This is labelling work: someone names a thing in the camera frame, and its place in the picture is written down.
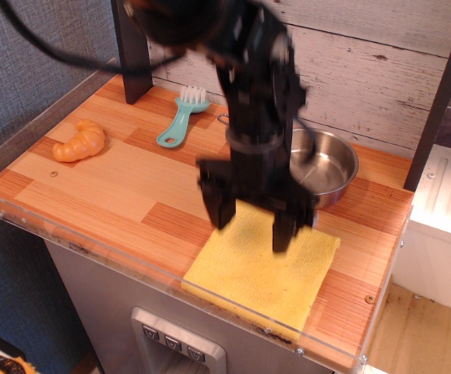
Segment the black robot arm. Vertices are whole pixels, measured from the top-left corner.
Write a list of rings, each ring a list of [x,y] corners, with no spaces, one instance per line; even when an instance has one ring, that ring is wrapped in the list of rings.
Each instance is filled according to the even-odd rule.
[[[257,1],[127,1],[125,11],[154,42],[176,55],[199,52],[216,66],[230,157],[197,162],[213,226],[225,228],[245,201],[273,213],[273,251],[285,252],[312,225],[317,202],[290,172],[293,122],[306,92],[287,28]]]

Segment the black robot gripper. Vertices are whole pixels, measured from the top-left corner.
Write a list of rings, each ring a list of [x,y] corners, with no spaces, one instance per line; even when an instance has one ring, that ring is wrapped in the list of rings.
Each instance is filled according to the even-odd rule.
[[[210,221],[224,229],[238,199],[274,212],[273,251],[286,252],[298,229],[313,224],[318,202],[290,172],[293,121],[305,90],[293,62],[218,68],[217,75],[229,109],[230,158],[196,162]]]

